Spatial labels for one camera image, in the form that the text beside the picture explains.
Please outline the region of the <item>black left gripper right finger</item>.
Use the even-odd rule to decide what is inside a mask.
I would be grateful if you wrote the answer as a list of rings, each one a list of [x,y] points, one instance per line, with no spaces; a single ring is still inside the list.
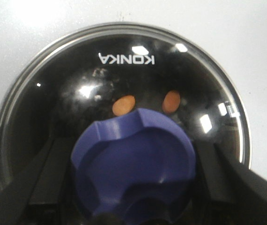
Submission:
[[[195,223],[267,225],[267,180],[216,144],[197,141]]]

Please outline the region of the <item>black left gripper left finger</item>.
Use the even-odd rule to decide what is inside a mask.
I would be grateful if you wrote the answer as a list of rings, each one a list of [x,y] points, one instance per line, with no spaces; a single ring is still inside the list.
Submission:
[[[65,225],[74,138],[50,139],[0,192],[0,225]]]

